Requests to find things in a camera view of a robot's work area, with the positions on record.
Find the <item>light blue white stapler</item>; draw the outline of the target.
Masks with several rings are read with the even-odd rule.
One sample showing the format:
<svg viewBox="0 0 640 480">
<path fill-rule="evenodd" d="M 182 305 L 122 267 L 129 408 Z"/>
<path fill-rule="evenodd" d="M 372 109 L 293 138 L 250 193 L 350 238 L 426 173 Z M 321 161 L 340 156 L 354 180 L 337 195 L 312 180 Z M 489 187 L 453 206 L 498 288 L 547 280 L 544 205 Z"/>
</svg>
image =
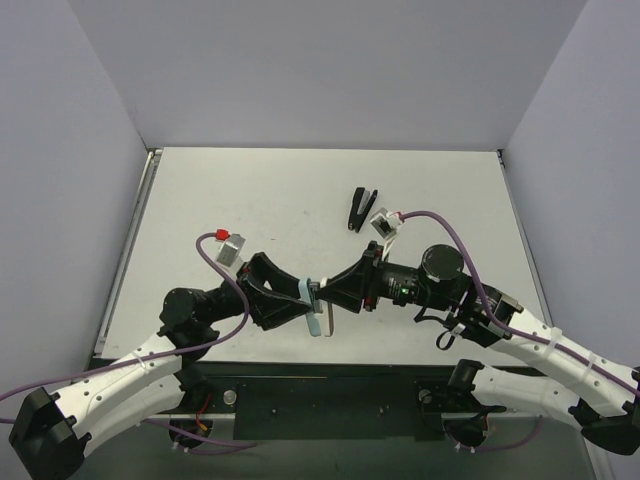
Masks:
<svg viewBox="0 0 640 480">
<path fill-rule="evenodd" d="M 309 334 L 312 337 L 332 337 L 335 331 L 333 305 L 326 300 L 320 300 L 316 293 L 328 284 L 328 278 L 319 281 L 303 278 L 298 282 L 300 300 L 310 306 L 304 315 Z"/>
</svg>

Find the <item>black stapler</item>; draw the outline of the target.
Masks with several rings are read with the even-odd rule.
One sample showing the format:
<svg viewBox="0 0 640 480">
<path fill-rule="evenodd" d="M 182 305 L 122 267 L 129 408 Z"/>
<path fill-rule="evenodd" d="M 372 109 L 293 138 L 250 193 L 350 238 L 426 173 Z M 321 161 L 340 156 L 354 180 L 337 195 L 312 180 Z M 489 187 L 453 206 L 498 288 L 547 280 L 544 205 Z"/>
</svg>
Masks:
<svg viewBox="0 0 640 480">
<path fill-rule="evenodd" d="M 378 197 L 378 190 L 369 191 L 364 187 L 357 187 L 354 191 L 349 212 L 347 228 L 359 233 Z"/>
</svg>

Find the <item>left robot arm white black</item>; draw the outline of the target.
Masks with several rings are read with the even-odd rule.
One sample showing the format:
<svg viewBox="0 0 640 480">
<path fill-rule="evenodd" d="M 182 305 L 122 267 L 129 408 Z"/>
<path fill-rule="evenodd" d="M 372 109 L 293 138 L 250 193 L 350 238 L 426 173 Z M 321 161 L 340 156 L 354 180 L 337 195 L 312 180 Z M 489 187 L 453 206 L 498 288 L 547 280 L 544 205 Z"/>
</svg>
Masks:
<svg viewBox="0 0 640 480">
<path fill-rule="evenodd" d="M 9 443 L 33 479 L 67 479 L 98 446 L 157 413 L 200 408 L 206 388 L 196 362 L 225 342 L 213 323 L 238 316 L 270 330 L 312 311 L 308 283 L 264 254 L 209 291 L 175 288 L 163 301 L 161 327 L 117 361 L 60 381 L 23 388 Z"/>
</svg>

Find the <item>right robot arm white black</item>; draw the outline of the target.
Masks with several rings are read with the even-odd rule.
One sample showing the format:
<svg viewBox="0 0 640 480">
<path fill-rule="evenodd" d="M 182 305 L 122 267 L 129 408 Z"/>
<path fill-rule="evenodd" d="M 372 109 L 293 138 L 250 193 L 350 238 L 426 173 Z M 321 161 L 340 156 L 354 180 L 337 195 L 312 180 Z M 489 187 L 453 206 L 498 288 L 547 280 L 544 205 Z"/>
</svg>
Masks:
<svg viewBox="0 0 640 480">
<path fill-rule="evenodd" d="M 537 370 L 518 375 L 475 360 L 458 362 L 444 403 L 456 409 L 515 409 L 564 422 L 589 442 L 618 455 L 639 448 L 639 371 L 607 360 L 546 325 L 518 301 L 484 286 L 482 301 L 455 248 L 437 244 L 418 267 L 390 263 L 372 242 L 361 259 L 324 280 L 314 296 L 354 313 L 372 311 L 380 299 L 445 313 L 440 323 L 461 338 L 511 356 Z"/>
</svg>

